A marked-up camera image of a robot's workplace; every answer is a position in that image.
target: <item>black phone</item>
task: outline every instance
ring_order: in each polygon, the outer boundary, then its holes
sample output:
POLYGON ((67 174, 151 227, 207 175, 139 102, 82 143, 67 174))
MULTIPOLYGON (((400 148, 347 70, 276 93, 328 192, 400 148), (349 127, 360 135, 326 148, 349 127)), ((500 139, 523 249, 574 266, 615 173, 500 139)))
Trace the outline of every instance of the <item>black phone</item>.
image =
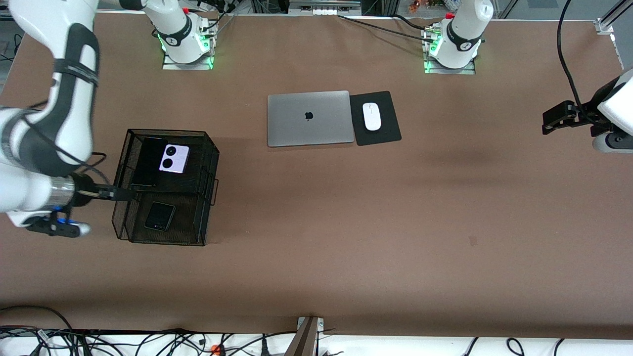
POLYGON ((149 209, 149 214, 145 220, 145 227, 152 230, 167 231, 172 222, 173 213, 176 207, 173 205, 159 203, 155 201, 149 209))
POLYGON ((145 137, 136 163, 132 184, 137 186, 155 187, 158 180, 158 169, 163 158, 163 151, 167 146, 166 139, 145 137))

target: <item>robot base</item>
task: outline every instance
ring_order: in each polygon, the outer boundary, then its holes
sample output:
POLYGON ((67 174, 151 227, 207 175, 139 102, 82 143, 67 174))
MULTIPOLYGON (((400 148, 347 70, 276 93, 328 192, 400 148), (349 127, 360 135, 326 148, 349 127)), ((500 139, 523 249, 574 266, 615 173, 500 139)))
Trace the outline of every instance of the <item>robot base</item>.
POLYGON ((434 49, 433 47, 442 41, 442 27, 440 23, 434 23, 431 26, 427 26, 424 30, 421 30, 422 38, 433 39, 434 43, 422 42, 422 55, 424 58, 424 72, 435 74, 475 74, 475 60, 471 60, 467 66, 459 69, 447 68, 441 65, 437 59, 433 58, 429 53, 434 49))
POLYGON ((196 61, 191 63, 177 63, 173 59, 171 59, 167 53, 163 57, 163 69, 164 70, 211 70, 213 69, 213 60, 215 59, 215 45, 217 43, 217 33, 218 33, 219 25, 216 24, 212 28, 210 28, 205 34, 211 35, 208 39, 201 39, 202 44, 205 47, 209 48, 209 51, 203 54, 196 61))

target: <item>smartphone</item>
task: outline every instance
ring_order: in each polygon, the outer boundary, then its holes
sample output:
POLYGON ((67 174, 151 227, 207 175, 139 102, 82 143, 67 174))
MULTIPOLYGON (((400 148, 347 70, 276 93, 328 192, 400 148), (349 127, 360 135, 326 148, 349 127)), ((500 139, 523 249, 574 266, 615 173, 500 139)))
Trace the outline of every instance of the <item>smartphone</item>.
POLYGON ((189 147, 168 144, 160 162, 159 170, 171 173, 184 173, 189 157, 189 147))
POLYGON ((172 222, 173 213, 176 207, 173 205, 159 203, 155 201, 149 209, 149 214, 145 220, 145 227, 152 230, 167 231, 172 222))
POLYGON ((155 187, 158 180, 158 167, 167 146, 166 139, 145 137, 136 163, 132 184, 137 186, 155 187))

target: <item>metal mounting plate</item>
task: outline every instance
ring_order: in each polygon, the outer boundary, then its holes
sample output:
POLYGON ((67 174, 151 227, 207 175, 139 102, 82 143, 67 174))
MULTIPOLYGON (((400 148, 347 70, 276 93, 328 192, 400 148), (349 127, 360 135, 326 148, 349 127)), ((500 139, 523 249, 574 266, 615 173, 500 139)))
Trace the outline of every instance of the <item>metal mounting plate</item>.
MULTIPOLYGON (((427 26, 426 29, 420 31, 422 38, 429 39, 437 39, 439 33, 441 33, 441 28, 435 26, 427 26)), ((434 73, 434 74, 465 74, 465 75, 474 75, 475 74, 475 60, 471 60, 467 66, 459 69, 446 68, 441 65, 437 59, 433 58, 429 52, 433 43, 423 42, 422 41, 422 56, 424 59, 424 72, 425 73, 434 73)))

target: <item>metal frame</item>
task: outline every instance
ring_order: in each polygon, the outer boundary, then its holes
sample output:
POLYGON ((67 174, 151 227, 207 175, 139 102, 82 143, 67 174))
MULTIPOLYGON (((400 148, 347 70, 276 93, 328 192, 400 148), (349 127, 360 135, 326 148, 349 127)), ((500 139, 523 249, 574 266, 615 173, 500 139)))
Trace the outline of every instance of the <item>metal frame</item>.
POLYGON ((299 330, 292 338, 284 356, 314 356, 317 349, 319 331, 323 331, 323 319, 319 317, 300 317, 299 330))
POLYGON ((609 12, 598 18, 594 22, 598 34, 611 34, 613 32, 613 23, 615 20, 622 16, 622 14, 625 13, 631 6, 633 6, 633 0, 620 0, 611 8, 611 10, 609 10, 609 12))

